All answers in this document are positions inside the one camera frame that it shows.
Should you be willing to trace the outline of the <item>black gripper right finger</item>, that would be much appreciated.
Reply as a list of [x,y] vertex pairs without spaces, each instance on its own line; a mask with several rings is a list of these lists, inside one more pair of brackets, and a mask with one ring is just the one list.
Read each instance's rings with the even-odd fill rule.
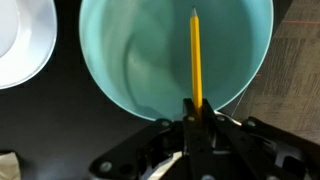
[[249,116],[236,125],[204,99],[202,117],[230,142],[256,180],[320,180],[320,145]]

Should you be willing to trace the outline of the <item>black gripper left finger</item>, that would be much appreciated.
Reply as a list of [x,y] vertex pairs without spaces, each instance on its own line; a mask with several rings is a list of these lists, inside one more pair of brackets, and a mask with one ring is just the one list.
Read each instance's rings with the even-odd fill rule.
[[186,154],[185,125],[188,118],[197,118],[191,99],[183,100],[183,112],[180,120],[159,118],[104,152],[90,164],[90,174],[98,180],[143,180],[176,152]]

